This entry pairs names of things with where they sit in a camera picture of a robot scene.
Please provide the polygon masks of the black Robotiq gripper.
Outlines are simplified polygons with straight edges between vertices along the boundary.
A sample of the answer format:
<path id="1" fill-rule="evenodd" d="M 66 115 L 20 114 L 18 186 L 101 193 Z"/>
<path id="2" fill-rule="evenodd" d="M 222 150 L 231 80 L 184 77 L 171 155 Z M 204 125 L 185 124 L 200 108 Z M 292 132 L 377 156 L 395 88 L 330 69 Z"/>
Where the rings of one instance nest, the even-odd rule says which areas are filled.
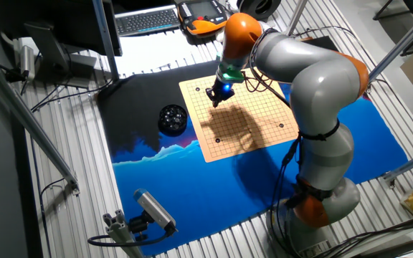
<path id="1" fill-rule="evenodd" d="M 206 95 L 211 100 L 212 105 L 214 107 L 217 104 L 224 102 L 234 96 L 234 90 L 230 83 L 222 82 L 221 80 L 216 79 L 214 81 L 212 88 L 206 89 Z"/>

